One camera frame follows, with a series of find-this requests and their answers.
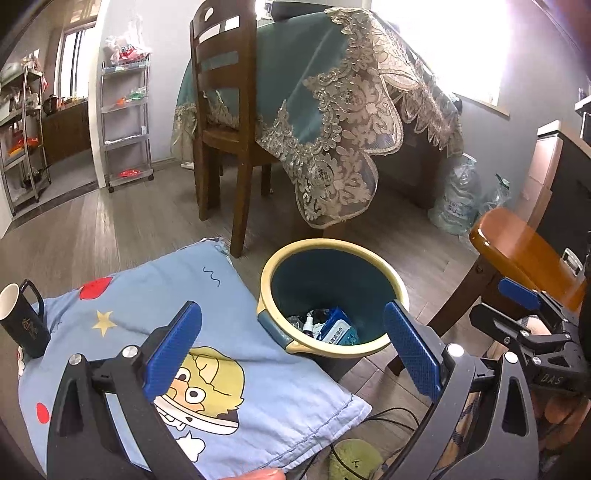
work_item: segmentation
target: green plush toy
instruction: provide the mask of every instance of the green plush toy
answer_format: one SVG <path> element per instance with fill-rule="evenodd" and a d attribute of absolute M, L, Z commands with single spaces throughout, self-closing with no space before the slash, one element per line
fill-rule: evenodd
<path fill-rule="evenodd" d="M 369 443 L 359 439 L 343 440 L 335 445 L 340 460 L 356 474 L 370 478 L 384 462 L 379 452 Z M 329 480 L 359 480 L 352 475 L 331 452 L 329 456 Z"/>

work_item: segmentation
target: squiggly line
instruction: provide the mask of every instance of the squiggly line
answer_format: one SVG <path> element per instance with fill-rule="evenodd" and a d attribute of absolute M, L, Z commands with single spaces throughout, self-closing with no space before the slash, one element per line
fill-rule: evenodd
<path fill-rule="evenodd" d="M 209 278 L 211 278 L 212 280 L 215 280 L 217 282 L 218 287 L 222 284 L 222 282 L 220 282 L 218 278 L 213 278 L 213 270 L 205 270 L 205 267 L 203 267 L 203 271 L 205 273 L 209 273 Z"/>

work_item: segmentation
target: silver bolt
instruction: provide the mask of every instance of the silver bolt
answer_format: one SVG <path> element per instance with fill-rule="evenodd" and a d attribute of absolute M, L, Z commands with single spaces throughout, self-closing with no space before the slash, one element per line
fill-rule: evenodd
<path fill-rule="evenodd" d="M 135 345 L 126 346 L 121 352 L 125 358 L 133 358 L 138 354 L 139 350 Z"/>
<path fill-rule="evenodd" d="M 68 361 L 70 362 L 70 365 L 78 365 L 80 362 L 82 362 L 82 355 L 79 353 L 74 353 L 74 355 L 72 355 Z"/>
<path fill-rule="evenodd" d="M 507 360 L 510 364 L 516 364 L 518 358 L 513 352 L 507 352 L 505 353 L 505 360 Z"/>
<path fill-rule="evenodd" d="M 451 356 L 462 356 L 464 354 L 464 349 L 457 343 L 450 343 L 447 346 L 447 351 Z"/>

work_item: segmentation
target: blue package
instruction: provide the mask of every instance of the blue package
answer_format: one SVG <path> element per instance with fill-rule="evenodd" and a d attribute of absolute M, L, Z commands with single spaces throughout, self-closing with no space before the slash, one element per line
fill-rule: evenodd
<path fill-rule="evenodd" d="M 343 310 L 338 307 L 329 310 L 326 323 L 317 340 L 336 345 L 358 345 L 360 343 L 354 325 Z"/>

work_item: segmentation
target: dining table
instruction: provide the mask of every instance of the dining table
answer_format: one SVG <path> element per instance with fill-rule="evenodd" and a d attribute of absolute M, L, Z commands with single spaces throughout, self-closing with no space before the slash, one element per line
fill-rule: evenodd
<path fill-rule="evenodd" d="M 426 131 L 426 141 L 448 156 L 463 152 L 453 96 L 376 13 L 328 8 L 259 26 L 256 42 L 256 142 L 281 162 L 312 228 L 367 210 L 378 185 L 372 157 L 401 148 L 403 122 L 417 134 Z M 236 61 L 233 52 L 203 67 Z M 173 156 L 188 162 L 196 132 L 193 85 L 189 62 L 171 140 Z M 237 90 L 204 95 L 209 122 L 239 126 Z"/>

